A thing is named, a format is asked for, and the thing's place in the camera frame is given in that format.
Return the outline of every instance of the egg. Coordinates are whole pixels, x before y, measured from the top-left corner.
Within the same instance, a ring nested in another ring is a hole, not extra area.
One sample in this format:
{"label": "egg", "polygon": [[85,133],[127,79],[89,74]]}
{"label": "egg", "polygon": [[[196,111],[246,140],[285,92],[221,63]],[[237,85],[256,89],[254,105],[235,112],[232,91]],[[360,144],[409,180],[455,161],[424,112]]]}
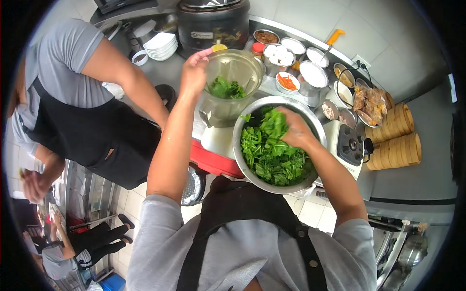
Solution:
{"label": "egg", "polygon": [[275,53],[274,50],[269,49],[268,47],[264,50],[264,56],[270,58]]}
{"label": "egg", "polygon": [[273,44],[269,45],[267,49],[270,49],[271,51],[275,52],[277,50],[277,46],[274,46]]}
{"label": "egg", "polygon": [[277,52],[276,52],[276,54],[284,54],[284,53],[286,53],[287,51],[288,51],[288,50],[287,50],[286,47],[284,47],[284,46],[277,46]]}
{"label": "egg", "polygon": [[283,52],[278,52],[278,51],[277,51],[277,52],[275,52],[275,55],[274,55],[274,56],[276,56],[277,59],[279,59],[279,60],[283,60],[283,59],[285,58],[286,54],[283,53]]}
{"label": "egg", "polygon": [[280,61],[280,66],[284,66],[284,67],[291,66],[291,61],[289,61],[289,60],[281,60],[281,61]]}
{"label": "egg", "polygon": [[276,56],[271,56],[269,59],[268,59],[272,64],[275,64],[275,65],[278,65],[278,58]]}
{"label": "egg", "polygon": [[286,60],[291,60],[291,62],[292,62],[293,59],[294,59],[293,53],[292,53],[292,52],[286,52],[286,53],[285,53],[285,59],[286,59]]}

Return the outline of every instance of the black sandal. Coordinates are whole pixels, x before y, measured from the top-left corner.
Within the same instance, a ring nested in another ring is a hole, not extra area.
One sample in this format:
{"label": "black sandal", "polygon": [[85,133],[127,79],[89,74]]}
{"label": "black sandal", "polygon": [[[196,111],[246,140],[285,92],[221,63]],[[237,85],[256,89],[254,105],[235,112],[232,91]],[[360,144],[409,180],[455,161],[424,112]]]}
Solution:
{"label": "black sandal", "polygon": [[125,223],[129,224],[130,225],[130,230],[134,229],[134,223],[132,223],[131,220],[126,217],[125,214],[122,214],[122,213],[118,214],[118,218],[121,220],[121,222],[123,224],[125,224]]}
{"label": "black sandal", "polygon": [[120,239],[124,239],[124,238],[128,240],[128,243],[129,243],[129,244],[132,244],[132,243],[133,243],[133,239],[132,239],[131,237],[129,237],[129,236],[122,236]]}

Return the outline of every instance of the blue container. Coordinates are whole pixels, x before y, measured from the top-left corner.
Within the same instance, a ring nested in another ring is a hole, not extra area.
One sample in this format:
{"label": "blue container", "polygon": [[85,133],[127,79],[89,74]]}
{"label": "blue container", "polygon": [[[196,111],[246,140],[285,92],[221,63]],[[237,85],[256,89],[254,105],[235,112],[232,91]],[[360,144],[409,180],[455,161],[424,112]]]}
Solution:
{"label": "blue container", "polygon": [[104,291],[123,291],[125,284],[125,279],[118,274],[113,274],[100,282]]}

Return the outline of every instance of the microwave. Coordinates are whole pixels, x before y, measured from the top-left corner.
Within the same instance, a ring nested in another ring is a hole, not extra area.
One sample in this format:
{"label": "microwave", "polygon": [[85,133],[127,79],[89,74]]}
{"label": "microwave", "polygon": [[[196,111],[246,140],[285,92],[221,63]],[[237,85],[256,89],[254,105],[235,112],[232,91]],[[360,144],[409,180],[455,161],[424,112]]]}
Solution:
{"label": "microwave", "polygon": [[146,0],[94,0],[102,14]]}

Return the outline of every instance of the gray t-shirt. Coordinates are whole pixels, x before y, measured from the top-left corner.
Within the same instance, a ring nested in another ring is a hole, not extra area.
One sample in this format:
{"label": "gray t-shirt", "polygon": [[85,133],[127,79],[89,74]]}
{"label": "gray t-shirt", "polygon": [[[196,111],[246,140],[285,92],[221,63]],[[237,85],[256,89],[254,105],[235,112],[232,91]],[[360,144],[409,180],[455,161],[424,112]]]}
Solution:
{"label": "gray t-shirt", "polygon": [[35,155],[37,143],[32,141],[19,122],[34,129],[41,98],[32,86],[39,76],[44,89],[55,99],[80,108],[100,106],[113,95],[102,82],[81,74],[96,50],[103,33],[79,19],[60,21],[26,51],[25,85],[27,104],[16,107],[12,116],[13,134],[18,144]]}
{"label": "gray t-shirt", "polygon": [[83,250],[79,255],[74,258],[64,259],[62,247],[59,245],[48,246],[42,250],[42,264],[44,265],[45,272],[49,277],[54,280],[62,279],[70,271],[77,270],[77,262],[82,260],[81,267],[88,267],[92,265],[90,254],[87,250]]}
{"label": "gray t-shirt", "polygon": [[[126,276],[128,289],[175,290],[199,221],[200,215],[183,224],[176,202],[146,197]],[[375,290],[377,269],[367,221],[346,221],[332,237],[312,227],[308,235],[329,290]],[[235,221],[209,237],[198,290],[243,290],[254,276],[263,290],[309,290],[296,240],[275,225]]]}

